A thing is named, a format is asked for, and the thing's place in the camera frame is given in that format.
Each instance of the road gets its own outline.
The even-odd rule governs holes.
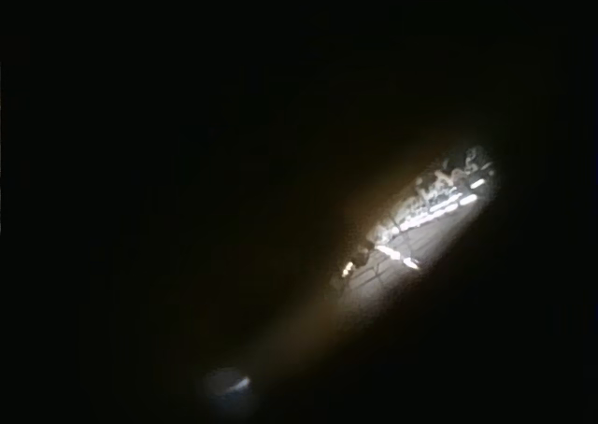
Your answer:
[[[454,241],[471,223],[488,202],[484,197],[475,203],[460,206],[452,213],[398,234],[386,244],[401,253],[401,257],[411,257],[421,264],[420,270],[406,266],[402,261],[392,260],[379,250],[374,250],[368,263],[356,270],[349,279],[349,288],[343,295],[344,302],[360,309],[376,303],[389,290],[400,289],[414,276],[424,276],[426,269],[442,256]]]

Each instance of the dark background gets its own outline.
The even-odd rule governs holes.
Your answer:
[[[101,86],[81,95],[76,136],[93,262],[81,422],[216,419],[193,380],[323,289],[368,220],[346,199],[461,136],[495,155],[495,202],[429,281],[265,392],[252,419],[591,422],[595,47],[575,14],[233,4],[78,43],[94,55],[81,77]]]

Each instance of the bright light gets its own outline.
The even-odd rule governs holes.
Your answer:
[[[471,195],[467,195],[465,198],[461,199],[459,203],[461,204],[461,206],[465,206],[469,205],[470,203],[473,203],[475,200],[477,200],[477,195],[472,193]]]
[[[458,199],[459,197],[461,197],[462,195],[463,195],[462,193],[455,193],[454,195],[451,195],[451,196],[450,196],[450,198],[448,198],[448,200],[445,200],[444,202],[442,202],[442,203],[439,203],[438,205],[434,205],[434,206],[432,206],[432,207],[430,208],[430,212],[435,212],[435,211],[437,211],[438,209],[442,209],[443,207],[445,207],[445,206],[447,206],[447,205],[450,205],[450,204],[451,204],[451,203],[453,203],[453,202],[456,202],[456,201],[457,201],[457,199]]]
[[[478,181],[476,181],[474,184],[471,185],[471,189],[478,188],[485,182],[486,182],[486,180],[484,178],[480,178]]]
[[[239,380],[232,387],[229,387],[226,390],[226,392],[230,393],[230,392],[233,392],[233,391],[240,391],[241,389],[244,389],[244,388],[246,388],[248,386],[249,386],[249,378],[248,377],[243,377],[241,380]]]
[[[391,259],[393,259],[394,261],[401,260],[401,253],[399,253],[398,251],[396,251],[390,247],[384,247],[383,245],[378,245],[378,246],[376,246],[376,249],[378,251],[381,251],[382,253],[386,254],[387,256],[390,256]]]
[[[349,262],[346,266],[345,266],[345,270],[343,270],[343,277],[345,277],[346,275],[349,274],[350,269],[353,268],[353,262]]]
[[[412,268],[414,270],[419,270],[420,269],[420,267],[411,258],[404,258],[403,262],[409,268]]]

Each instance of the peephole view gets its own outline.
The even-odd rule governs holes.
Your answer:
[[[393,199],[394,206],[355,248],[331,285],[339,297],[371,301],[419,276],[497,192],[497,174],[481,146],[431,163]]]

